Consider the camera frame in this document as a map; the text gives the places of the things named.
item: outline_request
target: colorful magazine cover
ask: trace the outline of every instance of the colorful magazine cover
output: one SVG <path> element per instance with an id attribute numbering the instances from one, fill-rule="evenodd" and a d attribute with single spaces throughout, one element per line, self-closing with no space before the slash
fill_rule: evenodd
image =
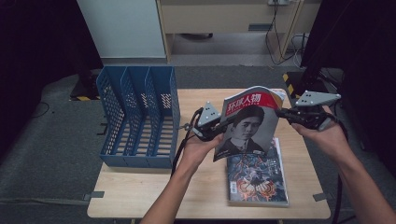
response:
<path id="1" fill-rule="evenodd" d="M 277 138 L 273 139 L 265 156 L 228 157 L 227 171 L 231 205 L 289 206 Z"/>
<path id="2" fill-rule="evenodd" d="M 229 120 L 224 140 L 215 148 L 213 161 L 237 155 L 265 155 L 279 120 L 275 111 L 285 93 L 255 86 L 224 99 L 220 122 Z"/>

